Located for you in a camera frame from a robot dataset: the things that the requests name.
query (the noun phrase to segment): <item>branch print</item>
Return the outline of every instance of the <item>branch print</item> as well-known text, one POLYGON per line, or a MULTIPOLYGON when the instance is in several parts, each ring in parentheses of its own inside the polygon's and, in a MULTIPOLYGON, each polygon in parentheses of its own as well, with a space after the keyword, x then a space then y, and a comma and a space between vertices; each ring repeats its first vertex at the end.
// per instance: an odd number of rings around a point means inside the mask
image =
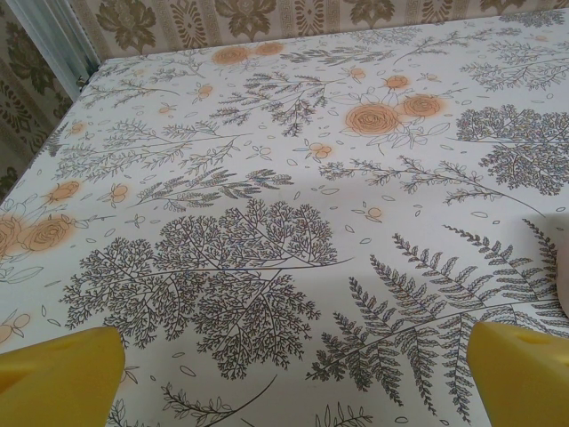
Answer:
POLYGON ((535 188, 555 196, 569 182, 569 115, 500 109, 468 109, 457 120, 460 141, 491 142, 493 151, 480 160, 490 176, 510 189, 535 188))
POLYGON ((559 85, 569 71, 569 46, 565 43, 549 48, 521 42, 494 42, 488 52, 498 52, 501 64, 473 62, 461 68, 486 91, 513 87, 545 90, 551 84, 559 85))
POLYGON ((312 122, 317 107, 325 107, 326 86, 335 81, 318 77, 294 76, 281 72, 255 73, 247 78, 245 93, 233 92, 221 104, 240 105, 218 109, 211 118, 221 118, 224 125, 242 125, 254 110, 268 111, 274 123, 284 126, 284 136, 298 136, 304 125, 312 122))
POLYGON ((197 400, 196 403, 190 403, 184 390, 180 390, 177 393, 172 394, 172 385, 168 383, 165 387, 162 387, 164 400, 166 401, 166 405, 163 410, 173 410, 175 413, 174 418, 179 420, 183 420, 188 415, 191 415, 196 420, 196 427, 209 427, 222 422, 226 418, 238 413, 241 409, 251 405, 255 400, 260 398, 271 385, 273 385, 275 380, 276 376, 256 396, 252 397, 243 405, 235 409, 228 403, 223 402, 220 397, 218 397, 215 402, 210 399, 209 404, 207 405, 201 404, 199 400, 197 400))
POLYGON ((263 189, 279 189, 279 186, 293 185, 289 175, 276 174, 270 169, 260 169, 248 173, 244 179, 232 179, 235 173, 215 167, 195 178, 187 175, 172 178, 164 183, 157 182, 141 191, 143 205, 152 201, 164 200, 164 209, 185 212, 188 207, 210 207, 222 197, 252 198, 263 189))
POLYGON ((394 65, 397 64, 399 61, 401 61, 403 58, 406 58, 408 56, 425 55, 428 53, 433 53, 435 55, 447 55, 448 51, 444 49, 445 47, 448 46, 469 47, 469 42, 485 41, 492 34, 493 30, 489 28, 489 29, 481 29, 474 34, 467 34, 466 36, 461 36, 461 33, 459 31, 453 31, 452 33, 441 38, 435 38, 433 36, 429 36, 423 39, 418 44, 416 44, 414 50, 397 58, 396 61, 394 62, 394 65))
POLYGON ((544 268, 522 268, 534 261, 513 258, 512 245, 502 250, 500 241, 491 246, 488 238, 445 226, 477 248, 482 264, 498 269, 492 274, 477 274, 476 265, 458 269, 458 257, 443 262, 442 252, 430 255, 428 249, 420 251, 396 234, 396 248, 415 269, 423 271, 421 276, 428 283, 419 286, 414 278, 372 255, 371 265, 391 297, 379 300, 350 278, 349 291, 363 325, 335 312, 341 336, 322 333, 325 350, 317 352, 307 379, 341 381, 348 374, 361 391, 368 391, 375 381, 402 406, 404 397, 398 388, 407 372, 402 365, 407 360, 425 407, 437 415, 432 388, 434 367, 440 365, 446 370, 445 385, 457 413, 470 423, 469 403, 475 385, 466 349, 475 323, 501 322, 569 336, 569 319, 555 295, 555 267, 551 263, 555 245, 533 223, 524 221, 541 246, 544 268), (533 309, 534 314, 528 314, 527 309, 533 309))
POLYGON ((217 126, 210 122, 194 125, 168 125, 162 133, 150 128, 140 120, 117 122, 110 130, 111 135, 101 144, 81 143, 69 145, 60 152, 59 167, 55 173, 58 179, 84 177, 96 182, 116 176, 132 165, 141 164, 153 170, 162 165, 180 160, 180 167, 187 167, 190 173, 205 171, 208 165, 222 163, 232 151, 239 151, 235 140, 242 135, 219 135, 217 126), (205 141, 227 141, 206 154, 189 154, 195 143, 205 141))
POLYGON ((338 263, 332 231, 309 205, 271 206, 251 199, 219 219, 186 216, 168 222, 155 246, 116 238, 81 261, 84 272, 65 287, 67 327, 105 312, 125 347, 144 349, 161 327, 167 340, 191 323, 222 376, 244 378, 255 362, 288 367, 303 354, 312 301, 295 290, 287 271, 338 263))
POLYGON ((484 200, 493 202, 497 198, 509 198, 521 205, 532 209, 537 214, 544 216, 543 213, 527 203, 514 198, 506 193, 490 189, 481 183, 484 178, 475 171, 468 173, 466 166, 453 164, 447 161, 439 163, 439 167, 435 170, 425 169, 421 165, 420 160, 409 157, 400 156, 403 165, 400 169, 392 167, 382 167, 379 163, 369 160, 352 159, 352 167, 344 167, 342 162, 330 162, 327 165, 320 166, 320 174, 327 180, 335 181, 343 178, 353 178, 356 173, 362 176, 371 175, 366 179, 368 185, 388 184, 392 179, 401 178, 402 176, 410 176, 410 181, 401 181, 401 188, 409 194, 414 194, 419 187, 432 185, 464 185, 467 188, 458 188, 455 191, 447 191, 444 203, 451 205, 453 202, 464 202, 468 199, 481 197, 484 200))

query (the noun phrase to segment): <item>flower print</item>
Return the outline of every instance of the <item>flower print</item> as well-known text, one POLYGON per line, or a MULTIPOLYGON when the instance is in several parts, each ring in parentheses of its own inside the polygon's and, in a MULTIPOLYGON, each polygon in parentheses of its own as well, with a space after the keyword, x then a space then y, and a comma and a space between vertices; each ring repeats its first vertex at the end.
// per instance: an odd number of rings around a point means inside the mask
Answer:
POLYGON ((63 184, 57 184, 57 188, 49 193, 47 197, 47 203, 51 204, 53 202, 60 202, 65 198, 72 197, 79 189, 79 182, 70 181, 63 184))
POLYGON ((0 260, 6 255, 10 246, 18 241, 21 233, 20 220, 11 213, 5 213, 0 217, 0 260))
POLYGON ((443 107, 443 103, 433 95, 415 95, 396 106, 396 110, 411 117, 434 116, 443 107))
POLYGON ((261 56, 276 55, 280 53, 284 48, 285 45, 282 43, 264 43, 255 49, 255 53, 261 56))
POLYGON ((217 65, 235 65, 249 57, 249 49, 240 46, 229 46, 219 49, 212 56, 217 65))
POLYGON ((205 98, 210 96, 212 90, 213 87, 211 85, 203 85, 197 90, 197 96, 199 97, 200 100, 204 100, 205 98))
POLYGON ((332 152, 332 147, 328 145, 321 144, 320 142, 313 142, 309 145, 309 149, 312 152, 312 156, 317 159, 327 158, 332 152))
POLYGON ((69 233, 70 225, 71 220, 67 216, 49 218, 24 229, 18 235, 18 241, 29 251, 41 252, 57 246, 69 233))
POLYGON ((399 126, 398 114, 388 105, 366 104, 352 109, 346 116, 346 125, 360 135, 390 133, 399 126))
POLYGON ((405 76, 391 76, 385 80, 385 85, 389 89, 401 89, 409 85, 409 79, 405 76))
POLYGON ((365 215, 365 218, 367 220, 373 221, 373 222, 381 222, 380 218, 381 218, 381 209, 379 209, 378 207, 372 207, 367 211, 367 214, 365 215))

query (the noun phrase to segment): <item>yellow object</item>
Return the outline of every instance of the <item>yellow object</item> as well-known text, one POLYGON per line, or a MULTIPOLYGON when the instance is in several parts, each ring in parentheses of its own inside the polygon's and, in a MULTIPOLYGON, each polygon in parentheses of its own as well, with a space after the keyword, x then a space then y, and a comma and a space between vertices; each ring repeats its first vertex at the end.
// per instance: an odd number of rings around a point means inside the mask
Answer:
POLYGON ((103 427, 123 369, 114 327, 0 354, 0 425, 103 427))
POLYGON ((477 323, 467 359, 493 427, 569 426, 569 340, 477 323))

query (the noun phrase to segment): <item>tree illustration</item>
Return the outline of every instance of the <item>tree illustration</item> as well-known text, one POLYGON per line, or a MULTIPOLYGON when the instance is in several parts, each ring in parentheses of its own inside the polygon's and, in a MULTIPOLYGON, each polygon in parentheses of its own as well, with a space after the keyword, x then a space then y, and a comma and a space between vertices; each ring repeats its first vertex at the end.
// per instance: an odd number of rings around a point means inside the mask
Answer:
POLYGON ((273 122, 284 126, 284 136, 298 136, 302 127, 312 122, 316 108, 326 106, 326 86, 334 82, 311 76, 290 78, 278 71, 255 73, 247 78, 244 93, 233 92, 221 102, 230 107, 218 109, 210 117, 221 118, 224 125, 242 125, 252 111, 260 109, 268 111, 273 122))
POLYGON ((562 25, 565 17, 561 11, 536 11, 526 13, 515 13, 500 16, 502 22, 519 22, 525 27, 551 27, 552 25, 562 25))
POLYGON ((145 239, 116 238, 81 261, 63 302, 70 329, 105 313, 125 347, 144 349, 158 328, 167 340, 191 323, 222 376, 244 378, 249 365, 286 368, 301 358, 318 319, 287 271, 338 263, 328 222, 310 205, 266 206, 250 199, 219 219, 183 216, 168 222, 155 247, 145 239))
POLYGON ((488 52, 499 54, 499 65, 472 62, 461 67, 461 71, 469 73, 486 91, 513 87, 545 90, 564 81, 569 70, 569 44, 557 43, 555 47, 508 41, 490 43, 488 52))
POLYGON ((244 179, 231 179, 235 173, 215 167, 195 178, 178 176, 166 182, 157 182, 138 194, 137 205, 164 200, 164 209, 185 212, 187 207, 213 206, 222 197, 233 199, 252 198, 263 189, 279 189, 293 185, 290 175, 276 174, 270 169, 248 173, 244 179))
POLYGON ((484 176, 477 174, 475 171, 469 173, 464 165, 443 160, 439 163, 437 169, 431 170, 425 168, 420 160, 405 156, 400 156, 399 158, 401 159, 403 167, 398 169, 390 166, 384 167, 370 160, 352 159, 350 161, 352 167, 345 167, 342 162, 330 162, 327 165, 322 165, 320 166, 320 174, 327 180, 335 181, 344 178, 353 178, 359 173, 362 176, 368 177, 366 179, 368 185, 381 186, 387 185, 392 180, 408 176, 410 180, 401 181, 401 189, 409 194, 414 194, 421 187, 463 185, 465 188, 459 187, 454 191, 447 191, 444 203, 451 205, 453 202, 461 203, 479 197, 493 202, 498 198, 505 197, 544 216, 543 213, 536 208, 509 194, 486 187, 482 184, 484 176))
POLYGON ((57 148, 60 160, 55 178, 84 177, 87 181, 98 181, 116 176, 136 164, 154 170, 177 160, 180 167, 198 174, 208 165, 222 163, 225 157, 231 157, 231 152, 239 151, 235 140, 242 136, 219 135, 217 125, 211 122, 168 125, 158 133, 135 119, 117 122, 110 131, 103 144, 83 142, 57 148), (222 141, 224 145, 208 149, 206 154, 191 153, 194 144, 205 141, 222 141))
POLYGON ((491 142, 493 151, 480 160, 499 184, 510 189, 535 188, 555 196, 569 182, 569 115, 499 109, 468 109, 457 120, 460 141, 491 142))

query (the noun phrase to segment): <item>orange rose print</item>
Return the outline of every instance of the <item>orange rose print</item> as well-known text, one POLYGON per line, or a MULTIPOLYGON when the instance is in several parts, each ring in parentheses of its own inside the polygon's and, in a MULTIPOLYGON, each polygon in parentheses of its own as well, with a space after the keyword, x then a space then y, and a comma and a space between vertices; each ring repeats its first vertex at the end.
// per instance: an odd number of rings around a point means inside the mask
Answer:
POLYGON ((0 260, 6 255, 6 250, 18 241, 21 224, 12 215, 5 214, 0 218, 0 260))
POLYGON ((309 149, 312 151, 312 155, 316 158, 327 158, 332 152, 332 147, 321 144, 320 142, 310 144, 309 149))
POLYGON ((212 61, 218 65, 234 65, 249 57, 249 49, 245 47, 230 46, 219 49, 212 56, 212 61))
POLYGON ((197 90, 197 96, 199 96, 200 99, 205 99, 208 96, 210 96, 210 93, 212 92, 213 88, 211 85, 203 85, 202 87, 200 87, 197 90))
POLYGON ((40 252, 54 247, 69 233, 70 222, 52 218, 28 227, 18 235, 18 241, 29 251, 40 252))
POLYGON ((79 182, 70 181, 64 184, 57 184, 57 189, 49 193, 46 197, 47 203, 59 202, 65 198, 72 197, 79 189, 79 182))
POLYGON ((398 125, 397 113, 383 104, 355 107, 346 117, 346 124, 362 135, 381 135, 393 131, 398 125))
POLYGON ((126 192, 128 188, 126 188, 123 184, 113 185, 113 188, 110 192, 110 198, 112 203, 121 203, 126 199, 126 192))
POLYGON ((255 53, 262 56, 276 55, 280 53, 285 46, 282 43, 264 43, 255 49, 255 53))
POLYGON ((389 89, 401 89, 409 84, 409 79, 405 76, 391 76, 385 81, 389 89))
POLYGON ((432 95, 416 95, 407 98, 403 104, 399 104, 397 110, 413 117, 429 117, 440 111, 443 103, 436 96, 432 95))

